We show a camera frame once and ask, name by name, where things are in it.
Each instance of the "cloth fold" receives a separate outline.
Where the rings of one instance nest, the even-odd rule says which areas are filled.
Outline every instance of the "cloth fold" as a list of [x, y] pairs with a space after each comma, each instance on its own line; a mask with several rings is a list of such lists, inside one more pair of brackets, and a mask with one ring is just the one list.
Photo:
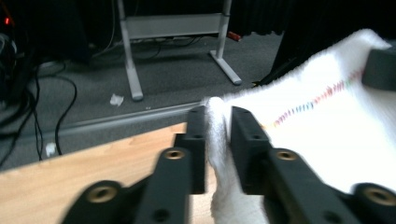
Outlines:
[[363, 182], [396, 191], [396, 92], [361, 84], [370, 50], [389, 47], [373, 31], [360, 30], [269, 86], [203, 101], [208, 159], [218, 181], [216, 223], [267, 223], [262, 198], [241, 192], [227, 149], [233, 105], [252, 112], [274, 147], [299, 153], [325, 184], [346, 193]]

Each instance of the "metal frame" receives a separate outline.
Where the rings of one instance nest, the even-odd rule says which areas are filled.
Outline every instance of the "metal frame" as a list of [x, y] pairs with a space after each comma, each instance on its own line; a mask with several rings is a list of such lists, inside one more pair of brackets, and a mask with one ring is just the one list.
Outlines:
[[211, 50], [210, 54], [231, 82], [234, 85], [240, 85], [242, 83], [241, 78], [222, 58], [228, 22], [230, 20], [231, 3], [232, 0], [224, 1], [222, 13], [127, 17], [124, 11], [123, 0], [118, 0], [120, 28], [125, 49], [125, 69], [131, 88], [132, 99], [134, 101], [143, 100], [143, 92], [131, 52], [131, 39], [219, 34], [218, 48], [217, 50]]

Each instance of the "gray carpet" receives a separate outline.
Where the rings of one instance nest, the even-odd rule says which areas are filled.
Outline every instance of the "gray carpet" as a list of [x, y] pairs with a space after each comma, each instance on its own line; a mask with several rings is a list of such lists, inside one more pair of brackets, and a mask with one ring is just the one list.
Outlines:
[[[240, 42], [227, 40], [224, 59], [242, 78], [243, 84], [240, 86], [233, 85], [208, 54], [210, 50], [216, 49], [217, 39], [207, 36], [197, 41], [198, 39], [191, 45], [188, 45], [190, 39], [166, 41], [160, 47], [157, 43], [133, 44], [136, 69], [145, 97], [141, 102], [132, 101], [122, 47], [94, 57], [90, 65], [66, 62], [65, 69], [57, 76], [72, 79], [77, 85], [78, 97], [61, 128], [62, 152], [68, 154], [183, 122], [185, 114], [161, 116], [166, 113], [163, 108], [192, 105], [206, 97], [222, 96], [251, 88], [252, 81], [260, 80], [269, 73], [281, 36], [250, 35]], [[40, 76], [61, 68], [61, 64], [45, 67], [40, 71]], [[73, 88], [69, 83], [54, 78], [40, 78], [39, 84], [37, 114], [41, 129], [45, 133], [45, 143], [48, 143], [54, 141], [53, 131], [73, 98]], [[34, 83], [30, 84], [30, 89], [35, 91]], [[109, 103], [113, 93], [124, 97], [121, 106]], [[106, 123], [110, 119], [134, 117], [137, 119], [124, 123], [93, 125], [85, 130], [80, 128], [87, 122]], [[19, 123], [15, 123], [5, 130], [13, 130], [18, 125]], [[71, 132], [76, 127], [79, 127], [78, 132]], [[3, 158], [9, 148], [9, 141], [0, 142], [0, 147], [0, 156]], [[35, 129], [33, 119], [30, 119], [1, 170], [35, 161], [38, 161]]]

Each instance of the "wooden tabletop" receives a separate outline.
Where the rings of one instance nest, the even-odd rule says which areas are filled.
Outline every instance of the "wooden tabletop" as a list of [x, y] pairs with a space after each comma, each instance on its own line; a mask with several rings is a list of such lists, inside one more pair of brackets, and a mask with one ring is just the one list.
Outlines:
[[[3, 172], [0, 223], [61, 223], [85, 188], [105, 179], [132, 185], [153, 171], [159, 153], [184, 132], [185, 124], [178, 124]], [[191, 223], [214, 223], [216, 179], [209, 167], [206, 180], [207, 194], [191, 196]]]

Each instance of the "white cloth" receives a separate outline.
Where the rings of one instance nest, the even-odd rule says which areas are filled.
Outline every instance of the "white cloth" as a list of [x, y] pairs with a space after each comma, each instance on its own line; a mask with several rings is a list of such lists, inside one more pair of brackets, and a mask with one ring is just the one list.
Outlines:
[[241, 192], [221, 140], [229, 139], [232, 105], [251, 111], [274, 147], [299, 153], [325, 184], [346, 193], [363, 182], [396, 191], [396, 92], [361, 84], [370, 50], [389, 47], [373, 31], [360, 30], [269, 86], [203, 102], [218, 180], [216, 223], [267, 223], [262, 198]]

